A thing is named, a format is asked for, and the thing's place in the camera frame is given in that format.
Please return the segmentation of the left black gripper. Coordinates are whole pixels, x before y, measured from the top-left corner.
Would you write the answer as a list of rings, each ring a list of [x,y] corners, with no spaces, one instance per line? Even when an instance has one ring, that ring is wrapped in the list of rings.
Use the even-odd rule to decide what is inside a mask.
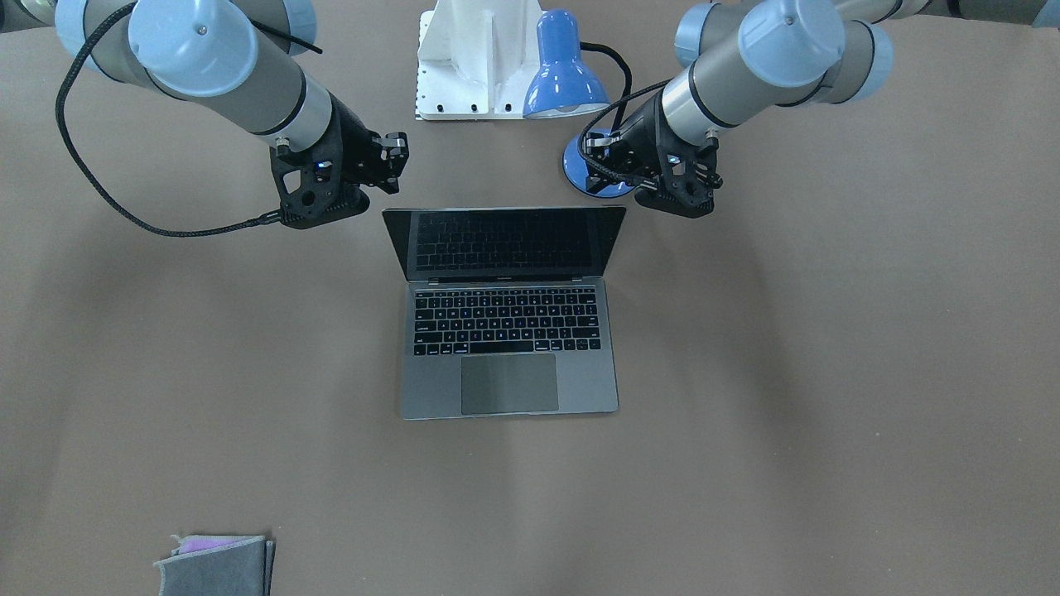
[[[659,92],[652,94],[614,132],[593,132],[596,121],[583,129],[586,188],[615,185],[637,188],[658,173],[659,95]]]

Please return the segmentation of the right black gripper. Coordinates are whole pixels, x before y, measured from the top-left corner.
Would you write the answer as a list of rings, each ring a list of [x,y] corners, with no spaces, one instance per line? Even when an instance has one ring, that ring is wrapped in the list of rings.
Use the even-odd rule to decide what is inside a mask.
[[[334,166],[337,185],[368,185],[387,194],[400,192],[398,178],[410,156],[406,133],[371,132],[339,99],[332,95],[330,101],[333,119],[340,126],[340,158]]]

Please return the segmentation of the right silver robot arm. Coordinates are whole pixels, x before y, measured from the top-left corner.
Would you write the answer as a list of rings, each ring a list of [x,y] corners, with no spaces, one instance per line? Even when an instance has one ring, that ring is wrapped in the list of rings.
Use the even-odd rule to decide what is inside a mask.
[[[276,147],[321,147],[341,128],[333,159],[352,185],[398,192],[407,159],[401,133],[379,136],[295,62],[314,43],[310,1],[135,1],[103,34],[86,63],[107,78],[192,102]]]

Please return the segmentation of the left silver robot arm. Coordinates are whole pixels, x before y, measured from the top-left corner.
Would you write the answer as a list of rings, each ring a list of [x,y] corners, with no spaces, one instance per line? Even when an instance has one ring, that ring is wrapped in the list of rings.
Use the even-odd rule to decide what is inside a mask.
[[[679,75],[614,132],[576,136],[564,152],[565,175],[584,193],[621,196],[634,177],[677,165],[682,148],[703,148],[768,107],[870,97],[894,63],[879,24],[923,8],[923,1],[693,5],[675,31]]]

